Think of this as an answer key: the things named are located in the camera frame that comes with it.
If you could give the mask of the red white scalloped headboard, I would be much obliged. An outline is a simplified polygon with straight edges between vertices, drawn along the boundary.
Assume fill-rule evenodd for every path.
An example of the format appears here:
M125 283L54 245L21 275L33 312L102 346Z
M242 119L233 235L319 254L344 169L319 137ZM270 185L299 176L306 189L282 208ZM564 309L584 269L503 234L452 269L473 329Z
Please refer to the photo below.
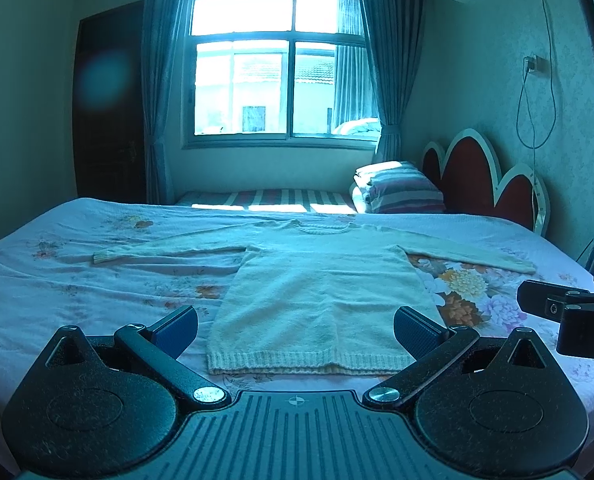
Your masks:
M451 214L501 218L546 234L551 201L543 179L524 162L503 170L492 143L477 130L462 130L447 148L426 144L420 170Z

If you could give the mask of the left blue curtain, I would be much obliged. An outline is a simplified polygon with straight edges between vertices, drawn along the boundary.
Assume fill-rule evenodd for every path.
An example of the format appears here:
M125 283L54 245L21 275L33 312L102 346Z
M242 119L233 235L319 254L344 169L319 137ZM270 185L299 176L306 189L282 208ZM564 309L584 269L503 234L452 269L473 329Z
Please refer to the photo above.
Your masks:
M156 205L167 205L173 200L166 131L175 50L186 24L187 0L144 0L140 72L146 198Z

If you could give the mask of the cream knit sweater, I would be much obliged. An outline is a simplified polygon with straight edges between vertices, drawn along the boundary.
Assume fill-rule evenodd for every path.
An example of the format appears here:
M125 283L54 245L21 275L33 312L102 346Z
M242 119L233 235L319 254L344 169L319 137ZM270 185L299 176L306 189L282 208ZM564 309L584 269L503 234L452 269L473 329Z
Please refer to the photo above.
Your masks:
M212 374L395 373L413 361L393 335L400 307L439 322L411 264L425 256L532 274L506 252L366 224L265 220L123 244L96 263L241 252L207 341Z

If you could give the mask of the window with grey frame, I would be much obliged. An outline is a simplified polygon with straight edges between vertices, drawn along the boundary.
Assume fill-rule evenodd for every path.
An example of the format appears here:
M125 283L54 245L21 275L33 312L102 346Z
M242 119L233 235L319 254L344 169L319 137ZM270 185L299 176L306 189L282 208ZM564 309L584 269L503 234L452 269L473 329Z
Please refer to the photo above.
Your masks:
M194 143L377 143L360 0L192 0Z

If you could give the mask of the striped mattress sheet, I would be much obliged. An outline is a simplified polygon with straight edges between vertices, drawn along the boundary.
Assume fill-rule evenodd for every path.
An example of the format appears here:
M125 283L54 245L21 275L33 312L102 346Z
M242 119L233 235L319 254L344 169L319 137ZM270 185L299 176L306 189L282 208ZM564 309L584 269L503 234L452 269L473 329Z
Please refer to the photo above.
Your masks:
M195 209L290 212L291 214L355 214L349 194L301 188L271 188L239 192L187 192L178 205Z

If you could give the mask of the striped folded quilt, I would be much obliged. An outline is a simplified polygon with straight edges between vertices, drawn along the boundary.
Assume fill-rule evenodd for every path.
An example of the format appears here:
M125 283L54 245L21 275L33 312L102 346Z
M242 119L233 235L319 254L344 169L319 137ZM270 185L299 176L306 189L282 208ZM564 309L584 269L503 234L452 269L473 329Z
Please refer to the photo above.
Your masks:
M443 194L411 162L378 162L355 170L350 188L359 214L441 214Z

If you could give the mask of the wall power socket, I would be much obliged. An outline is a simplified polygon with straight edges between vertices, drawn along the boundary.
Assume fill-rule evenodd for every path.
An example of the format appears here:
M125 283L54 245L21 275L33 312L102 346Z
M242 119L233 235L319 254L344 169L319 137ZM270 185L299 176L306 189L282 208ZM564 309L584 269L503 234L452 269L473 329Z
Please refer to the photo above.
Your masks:
M532 54L524 57L524 74L526 77L548 77L551 73L550 61L542 56Z

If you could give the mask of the dark wooden door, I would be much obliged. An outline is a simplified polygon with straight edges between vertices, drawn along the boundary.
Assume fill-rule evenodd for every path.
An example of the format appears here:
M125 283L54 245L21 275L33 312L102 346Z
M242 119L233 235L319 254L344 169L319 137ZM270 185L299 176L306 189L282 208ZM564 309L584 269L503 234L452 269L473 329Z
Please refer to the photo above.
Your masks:
M140 74L144 3L79 23L73 69L72 150L80 197L146 200Z

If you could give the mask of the floral white bedspread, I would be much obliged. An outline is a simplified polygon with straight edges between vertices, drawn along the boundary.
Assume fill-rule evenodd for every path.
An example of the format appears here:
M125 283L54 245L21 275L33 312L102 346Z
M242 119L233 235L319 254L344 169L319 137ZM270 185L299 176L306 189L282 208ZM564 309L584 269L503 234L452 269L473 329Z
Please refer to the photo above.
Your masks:
M592 275L543 237L497 218L467 214L273 214L190 207L121 205L74 200L34 219L0 240L0 416L20 380L59 326L76 325L106 335L129 323L150 324L185 306L198 314L199 333L182 362L227 389L362 391L392 373L212 374L207 341L223 296L238 270L241 252L96 263L102 249L265 220L388 226L506 252L534 265L532 274L425 256L410 261L444 325L466 325L480 334L507 336L518 327L538 332L549 347L558 328L524 313L516 294L521 282L590 289Z

